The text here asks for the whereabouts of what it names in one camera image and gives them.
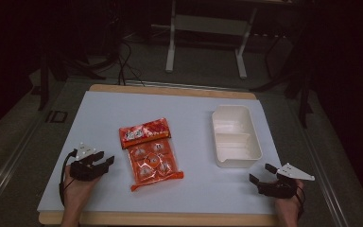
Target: snack package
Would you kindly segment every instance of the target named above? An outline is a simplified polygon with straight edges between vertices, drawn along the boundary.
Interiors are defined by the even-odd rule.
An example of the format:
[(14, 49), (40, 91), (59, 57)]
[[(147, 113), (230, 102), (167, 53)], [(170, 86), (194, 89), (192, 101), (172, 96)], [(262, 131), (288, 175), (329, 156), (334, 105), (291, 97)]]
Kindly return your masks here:
[(135, 184), (140, 186), (170, 179), (182, 179), (170, 141), (165, 118), (142, 125), (119, 129), (122, 148), (129, 153)]

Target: table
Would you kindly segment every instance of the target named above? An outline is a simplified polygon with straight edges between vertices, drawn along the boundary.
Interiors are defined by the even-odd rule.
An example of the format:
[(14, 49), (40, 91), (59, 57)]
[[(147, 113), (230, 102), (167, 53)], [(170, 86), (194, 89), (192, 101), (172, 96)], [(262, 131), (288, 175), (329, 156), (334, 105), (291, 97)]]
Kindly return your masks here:
[(247, 40), (251, 34), (252, 24), (255, 20), (259, 5), (273, 4), (276, 6), (295, 6), (299, 4), (293, 3), (291, 0), (241, 0), (235, 1), (239, 4), (251, 4), (252, 9), (248, 21), (228, 20), (210, 17), (200, 17), (192, 15), (182, 15), (176, 12), (176, 0), (172, 1), (172, 11), (170, 20), (170, 42), (167, 51), (167, 60), (165, 71), (167, 73), (173, 72), (173, 65), (175, 59), (175, 33), (176, 30), (189, 30), (198, 32), (210, 32), (216, 34), (236, 35), (241, 36), (241, 45), (235, 49), (235, 58), (237, 62), (239, 77), (241, 79), (247, 78), (246, 67), (244, 65), (243, 53), (246, 48)]
[[(206, 90), (192, 90), (192, 89), (174, 89), (174, 88), (152, 88), (152, 87), (129, 87), (129, 86), (112, 86), (112, 85), (94, 85), (91, 87), (90, 89), (90, 93), (87, 93), (86, 96), (83, 99), (83, 102), (81, 103), (80, 109), (78, 110), (78, 115), (75, 119), (75, 122), (72, 126), (72, 129), (69, 132), (69, 136), (66, 140), (65, 145), (63, 146), (63, 151), (60, 155), (60, 158), (58, 160), (57, 166), (54, 169), (54, 173), (51, 177), (50, 182), (48, 183), (47, 189), (45, 189), (43, 198), (42, 198), (42, 202), (40, 203), (39, 206), (39, 211), (40, 211), (40, 222), (42, 224), (59, 224), (61, 222), (61, 215), (62, 215), (62, 208), (60, 208), (57, 203), (58, 203), (58, 199), (59, 199), (59, 194), (58, 194), (58, 187), (57, 187), (57, 183), (55, 180), (59, 179), (58, 174), (58, 169), (61, 167), (61, 163), (62, 163), (62, 158), (64, 158), (63, 156), (65, 156), (68, 152), (68, 150), (70, 149), (70, 147), (72, 147), (75, 143), (75, 141), (79, 141), (79, 137), (82, 137), (81, 135), (79, 135), (78, 133), (85, 133), (85, 134), (90, 134), (90, 133), (95, 133), (94, 131), (84, 131), (81, 130), (82, 127), (85, 127), (85, 125), (80, 124), (84, 123), (89, 125), (89, 127), (92, 128), (96, 128), (99, 129), (100, 127), (102, 127), (102, 122), (99, 123), (91, 123), (91, 122), (85, 122), (85, 120), (88, 117), (91, 117), (91, 112), (92, 113), (96, 113), (96, 118), (101, 118), (103, 117), (102, 114), (108, 114), (108, 113), (98, 113), (96, 112), (97, 110), (97, 106), (101, 105), (102, 108), (104, 108), (106, 105), (106, 101), (110, 101), (110, 102), (114, 102), (116, 100), (110, 98), (107, 99), (106, 101), (102, 101), (102, 102), (96, 102), (94, 101), (94, 106), (90, 107), (90, 110), (87, 108), (87, 101), (86, 100), (95, 100), (94, 97), (95, 96), (111, 96), (111, 93), (116, 93), (116, 95), (118, 97), (124, 97), (125, 99), (127, 98), (128, 101), (133, 101), (134, 98), (160, 98), (162, 102), (166, 103), (167, 101), (173, 101), (174, 98), (182, 98), (184, 101), (192, 101), (192, 100), (207, 100), (209, 103), (212, 103), (211, 105), (217, 105), (218, 101), (221, 100), (222, 102), (248, 102), (250, 103), (250, 105), (257, 105), (259, 102), (255, 100), (255, 95), (250, 94), (250, 93), (237, 93), (237, 92), (219, 92), (219, 91), (206, 91)], [(118, 111), (119, 113), (129, 113), (129, 110), (124, 110), (124, 112), (122, 111)], [(278, 155), (276, 153), (276, 149), (273, 145), (273, 141), (271, 139), (270, 136), (270, 132), (268, 130), (268, 124), (266, 123), (266, 121), (264, 122), (265, 118), (262, 118), (262, 120), (257, 121), (257, 125), (258, 127), (260, 127), (262, 129), (259, 129), (260, 131), (258, 132), (258, 134), (262, 133), (265, 136), (261, 137), (263, 140), (261, 141), (260, 139), (260, 144), (263, 148), (263, 152), (264, 152), (264, 162), (265, 161), (270, 161), (272, 163), (276, 163), (276, 165), (280, 164)], [(188, 170), (190, 166), (187, 165), (183, 165), (185, 164), (185, 161), (183, 160), (185, 157), (183, 157), (182, 153), (179, 151), (178, 152), (178, 146), (179, 146), (179, 141), (178, 138), (181, 138), (183, 136), (181, 136), (180, 134), (178, 134), (180, 131), (178, 129), (175, 129), (175, 125), (177, 125), (177, 123), (175, 122), (174, 118), (172, 118), (172, 116), (169, 116), (168, 121), (170, 122), (170, 126), (171, 126), (171, 131), (173, 131), (173, 137), (172, 140), (174, 140), (175, 142), (175, 152), (176, 152), (176, 157), (178, 159), (178, 162), (181, 166), (181, 170), (183, 170), (185, 172), (185, 178), (182, 180), (174, 180), (174, 181), (168, 181), (166, 182), (166, 186), (168, 186), (170, 189), (169, 190), (174, 190), (175, 192), (178, 192), (178, 188), (183, 188), (185, 186), (186, 183), (194, 183), (194, 179), (200, 179), (200, 176), (196, 176), (193, 177), (192, 174), (189, 174)], [(111, 127), (111, 123), (106, 124), (105, 125), (105, 129), (109, 129)], [(116, 134), (114, 136), (112, 136), (113, 141), (117, 141), (118, 137), (116, 137)], [(113, 147), (112, 142), (113, 141), (107, 141), (108, 143), (105, 142), (105, 145), (101, 145), (101, 147), (105, 148), (104, 150), (106, 150), (106, 153), (108, 153), (108, 155), (112, 155), (113, 152), (111, 152), (111, 148)], [(122, 188), (127, 188), (129, 190), (129, 188), (124, 185), (123, 187), (116, 187), (113, 186), (113, 182), (110, 181), (110, 176), (114, 176), (116, 173), (121, 173), (123, 171), (123, 169), (127, 169), (127, 166), (129, 165), (129, 163), (126, 162), (120, 162), (122, 160), (122, 152), (123, 154), (126, 153), (125, 151), (118, 151), (117, 153), (115, 153), (115, 163), (113, 164), (113, 166), (110, 167), (110, 172), (105, 175), (101, 182), (99, 183), (99, 185), (97, 186), (97, 188), (95, 189), (95, 195), (104, 195), (105, 193), (108, 194), (108, 190), (106, 188), (110, 188), (111, 192), (113, 194), (113, 196), (115, 197), (116, 195), (121, 195), (122, 193)], [(196, 158), (198, 161), (201, 161), (200, 159), (200, 155), (198, 155)], [(258, 161), (258, 164), (255, 164), (255, 166), (250, 168), (250, 172), (253, 172), (255, 175), (261, 175), (261, 172), (263, 171), (263, 164), (260, 161)], [(203, 164), (202, 165), (202, 170), (201, 171), (205, 171), (205, 169), (203, 168), (204, 166), (207, 167), (207, 165), (209, 165), (209, 167), (216, 172), (216, 177), (221, 176), (224, 173), (229, 174), (229, 176), (232, 176), (231, 174), (241, 174), (243, 173), (244, 175), (247, 173), (247, 177), (248, 177), (248, 170), (247, 169), (225, 169), (222, 168), (221, 169), (221, 173), (219, 173), (218, 171), (220, 171), (220, 168), (217, 167), (215, 165), (215, 162), (213, 164)], [(131, 180), (131, 176), (130, 175), (124, 175), (123, 177), (120, 177), (123, 179), (130, 179)], [(243, 179), (239, 179), (240, 177), (237, 175), (236, 178), (233, 178), (232, 180), (236, 180), (238, 179), (239, 181), (244, 181)], [(261, 226), (274, 226), (277, 224), (277, 218), (274, 214), (274, 211), (272, 210), (273, 205), (272, 205), (272, 199), (264, 197), (264, 196), (257, 196), (256, 195), (256, 188), (253, 184), (248, 183), (248, 179), (247, 182), (239, 182), (239, 183), (234, 183), (234, 182), (228, 182), (228, 183), (224, 183), (224, 182), (219, 182), (217, 183), (218, 187), (217, 188), (224, 188), (227, 190), (236, 190), (236, 191), (240, 191), (240, 188), (235, 188), (236, 186), (244, 186), (244, 189), (247, 189), (248, 191), (244, 191), (244, 198), (243, 200), (249, 200), (252, 202), (256, 202), (259, 203), (260, 206), (262, 206), (261, 204), (263, 204), (263, 207), (261, 208), (262, 210), (265, 211), (264, 214), (247, 214), (247, 212), (242, 211), (242, 212), (238, 212), (236, 213), (235, 211), (233, 211), (233, 208), (231, 209), (231, 211), (226, 211), (223, 212), (223, 210), (219, 210), (219, 208), (213, 208), (209, 205), (209, 207), (196, 207), (196, 206), (192, 206), (192, 207), (183, 207), (183, 205), (180, 205), (180, 207), (176, 207), (176, 211), (171, 211), (168, 212), (166, 209), (165, 210), (161, 210), (162, 207), (159, 207), (158, 209), (152, 209), (152, 212), (149, 212), (145, 207), (138, 207), (137, 211), (133, 211), (132, 209), (135, 208), (135, 206), (130, 205), (130, 209), (127, 210), (119, 210), (118, 208), (114, 208), (114, 209), (118, 209), (118, 210), (111, 210), (112, 209), (112, 205), (110, 204), (109, 208), (105, 207), (106, 205), (102, 205), (102, 203), (105, 203), (106, 201), (109, 201), (110, 198), (106, 197), (105, 199), (107, 200), (103, 200), (102, 198), (100, 199), (99, 197), (95, 197), (94, 195), (92, 196), (90, 203), (87, 205), (86, 207), (86, 211), (82, 214), (81, 219), (80, 219), (80, 223), (82, 224), (96, 224), (96, 225), (166, 225), (166, 226), (175, 226), (175, 225), (183, 225), (183, 226), (188, 226), (188, 225), (195, 225), (195, 226), (247, 226), (247, 225), (261, 225)], [(151, 188), (156, 188), (158, 189), (158, 184), (157, 185), (153, 185)], [(188, 191), (193, 191), (196, 190), (197, 185), (195, 184), (194, 187), (192, 187), (191, 185), (187, 185), (187, 188), (189, 188)], [(219, 193), (217, 188), (211, 189), (211, 190), (204, 190), (205, 194), (208, 194), (209, 196), (212, 195), (212, 193)], [(118, 201), (119, 203), (122, 202), (122, 200), (129, 200), (128, 203), (133, 203), (133, 200), (135, 198), (137, 199), (141, 199), (142, 201), (148, 201), (149, 202), (149, 198), (147, 198), (147, 195), (149, 195), (151, 198), (155, 198), (155, 192), (153, 192), (151, 189), (147, 189), (145, 191), (143, 191), (144, 193), (140, 193), (140, 194), (127, 194), (127, 196), (129, 196), (130, 198), (126, 198), (127, 196), (119, 196), (118, 198), (116, 198), (116, 201)], [(233, 196), (230, 197), (231, 200), (233, 199), (238, 199), (240, 200), (241, 198), (234, 198)], [(240, 202), (242, 204), (233, 204), (233, 207), (240, 207), (242, 205), (242, 207), (245, 207), (247, 204), (244, 204), (243, 202)], [(210, 210), (209, 212), (200, 212), (202, 210)]]

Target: hand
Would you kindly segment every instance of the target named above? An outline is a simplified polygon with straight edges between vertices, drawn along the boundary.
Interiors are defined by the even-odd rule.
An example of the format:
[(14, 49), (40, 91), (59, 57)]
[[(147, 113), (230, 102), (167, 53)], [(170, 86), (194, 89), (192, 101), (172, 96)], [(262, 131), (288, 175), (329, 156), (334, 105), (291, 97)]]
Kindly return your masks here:
[(70, 166), (66, 167), (63, 192), (64, 212), (61, 227), (78, 226), (81, 212), (99, 180), (100, 177), (90, 182), (78, 181), (70, 177)]
[[(297, 186), (297, 195), (303, 200), (303, 189), (304, 184), (300, 180), (296, 180)], [(299, 199), (296, 196), (293, 196), (290, 199), (276, 199), (275, 200), (275, 208), (278, 218), (281, 222), (281, 226), (283, 227), (296, 227), (298, 226), (298, 216), (301, 209), (301, 204)]]

